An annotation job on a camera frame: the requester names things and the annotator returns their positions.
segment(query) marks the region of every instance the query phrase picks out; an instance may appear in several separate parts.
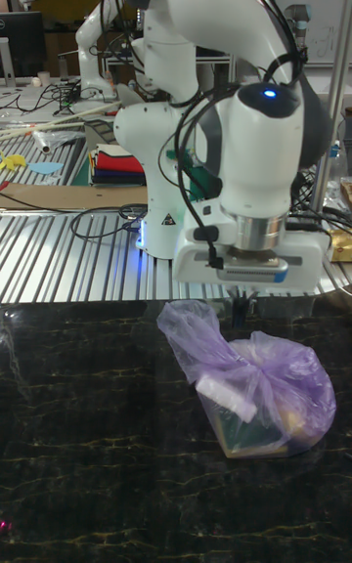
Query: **plastic bag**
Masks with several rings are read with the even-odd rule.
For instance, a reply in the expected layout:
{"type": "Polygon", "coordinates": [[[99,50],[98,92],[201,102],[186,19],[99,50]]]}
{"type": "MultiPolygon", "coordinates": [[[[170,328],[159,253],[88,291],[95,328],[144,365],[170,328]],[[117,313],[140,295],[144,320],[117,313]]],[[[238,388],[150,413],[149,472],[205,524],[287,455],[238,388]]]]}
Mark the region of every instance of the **plastic bag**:
{"type": "Polygon", "coordinates": [[[68,146],[80,137],[84,138],[84,133],[78,131],[33,131],[32,136],[35,146],[43,154],[50,154],[60,146],[68,146]]]}
{"type": "Polygon", "coordinates": [[[227,457],[291,456],[327,433],[336,411],[314,350],[253,332],[228,343],[205,303],[166,303],[157,319],[227,457]]]}

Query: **blue paper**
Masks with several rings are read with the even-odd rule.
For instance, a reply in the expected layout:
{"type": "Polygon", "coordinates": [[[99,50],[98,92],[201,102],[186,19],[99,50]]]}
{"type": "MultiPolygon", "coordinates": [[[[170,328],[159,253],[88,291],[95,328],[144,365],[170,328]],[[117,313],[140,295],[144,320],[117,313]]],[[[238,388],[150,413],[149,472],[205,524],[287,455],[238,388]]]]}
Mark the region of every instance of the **blue paper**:
{"type": "Polygon", "coordinates": [[[28,168],[35,174],[54,174],[64,167],[63,163],[52,163],[51,161],[43,161],[42,163],[29,163],[28,168]]]}

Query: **black marble table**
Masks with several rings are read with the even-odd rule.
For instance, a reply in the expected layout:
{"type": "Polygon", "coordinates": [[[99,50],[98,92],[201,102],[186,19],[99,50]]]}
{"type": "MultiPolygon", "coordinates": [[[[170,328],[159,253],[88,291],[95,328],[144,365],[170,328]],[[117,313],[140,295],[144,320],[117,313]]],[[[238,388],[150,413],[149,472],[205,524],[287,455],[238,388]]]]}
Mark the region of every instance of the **black marble table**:
{"type": "Polygon", "coordinates": [[[0,309],[0,561],[352,561],[352,298],[268,299],[254,329],[312,346],[337,414],[290,459],[229,460],[159,302],[0,309]]]}

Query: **stack of fabric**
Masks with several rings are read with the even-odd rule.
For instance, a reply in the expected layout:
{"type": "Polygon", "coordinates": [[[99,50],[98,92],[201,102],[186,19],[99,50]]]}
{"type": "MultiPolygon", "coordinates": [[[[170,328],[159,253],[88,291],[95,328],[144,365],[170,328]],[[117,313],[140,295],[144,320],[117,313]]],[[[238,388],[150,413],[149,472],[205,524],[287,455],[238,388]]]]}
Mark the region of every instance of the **stack of fabric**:
{"type": "Polygon", "coordinates": [[[118,144],[98,144],[89,162],[92,185],[146,185],[138,159],[118,144]]]}

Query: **computer monitor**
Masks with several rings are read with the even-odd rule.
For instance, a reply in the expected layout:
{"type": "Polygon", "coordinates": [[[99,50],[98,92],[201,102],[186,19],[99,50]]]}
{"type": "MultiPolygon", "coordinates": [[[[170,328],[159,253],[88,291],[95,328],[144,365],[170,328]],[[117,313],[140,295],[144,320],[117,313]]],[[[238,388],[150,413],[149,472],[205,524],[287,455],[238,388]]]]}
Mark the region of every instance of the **computer monitor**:
{"type": "Polygon", "coordinates": [[[47,59],[40,12],[0,14],[0,37],[8,37],[15,76],[35,76],[47,59]]]}

